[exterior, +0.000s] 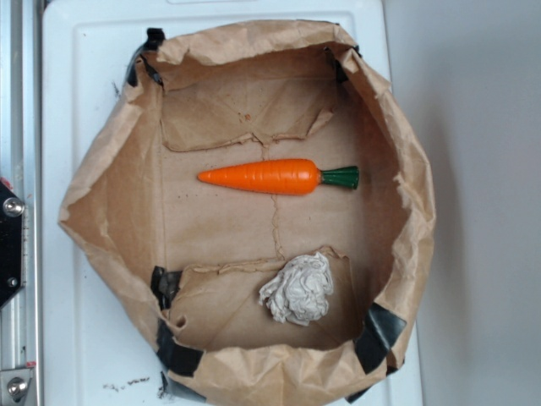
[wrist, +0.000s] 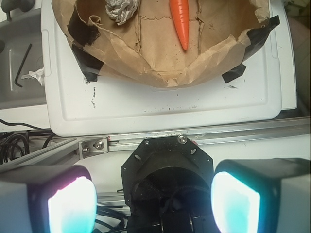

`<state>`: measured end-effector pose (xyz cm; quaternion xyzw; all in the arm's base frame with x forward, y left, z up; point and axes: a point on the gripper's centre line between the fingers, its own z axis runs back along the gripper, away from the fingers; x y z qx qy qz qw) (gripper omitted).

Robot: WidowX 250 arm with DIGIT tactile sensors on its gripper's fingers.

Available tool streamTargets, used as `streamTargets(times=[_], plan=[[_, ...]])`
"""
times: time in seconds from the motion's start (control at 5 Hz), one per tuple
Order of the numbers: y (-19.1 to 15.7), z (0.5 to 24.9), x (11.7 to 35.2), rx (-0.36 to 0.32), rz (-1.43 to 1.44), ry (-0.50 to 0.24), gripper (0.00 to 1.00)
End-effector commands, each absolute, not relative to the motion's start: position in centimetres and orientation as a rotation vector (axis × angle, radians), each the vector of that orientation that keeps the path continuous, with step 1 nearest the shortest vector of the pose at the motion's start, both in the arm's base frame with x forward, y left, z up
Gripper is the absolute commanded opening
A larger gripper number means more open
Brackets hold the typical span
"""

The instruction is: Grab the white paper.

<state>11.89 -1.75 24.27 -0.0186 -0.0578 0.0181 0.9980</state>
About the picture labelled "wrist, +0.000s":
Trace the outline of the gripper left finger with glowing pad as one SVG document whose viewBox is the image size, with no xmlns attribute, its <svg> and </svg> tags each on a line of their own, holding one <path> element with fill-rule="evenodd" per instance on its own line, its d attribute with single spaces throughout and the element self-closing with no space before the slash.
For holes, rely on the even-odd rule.
<svg viewBox="0 0 311 233">
<path fill-rule="evenodd" d="M 97 192 L 80 165 L 1 166 L 2 233 L 90 233 Z"/>
</svg>

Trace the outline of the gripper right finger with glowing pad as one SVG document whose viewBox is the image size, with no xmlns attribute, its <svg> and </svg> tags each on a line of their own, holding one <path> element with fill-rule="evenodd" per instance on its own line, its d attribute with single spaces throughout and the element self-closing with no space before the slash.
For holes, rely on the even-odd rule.
<svg viewBox="0 0 311 233">
<path fill-rule="evenodd" d="M 222 233 L 309 233 L 311 162 L 223 160 L 212 180 L 211 206 Z"/>
</svg>

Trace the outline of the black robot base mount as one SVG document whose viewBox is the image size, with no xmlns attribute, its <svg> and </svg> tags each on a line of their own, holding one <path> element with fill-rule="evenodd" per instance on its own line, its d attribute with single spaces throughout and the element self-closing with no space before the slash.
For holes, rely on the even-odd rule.
<svg viewBox="0 0 311 233">
<path fill-rule="evenodd" d="M 140 144 L 121 166 L 129 233 L 216 233 L 210 190 L 213 159 L 199 147 L 153 150 Z"/>
</svg>

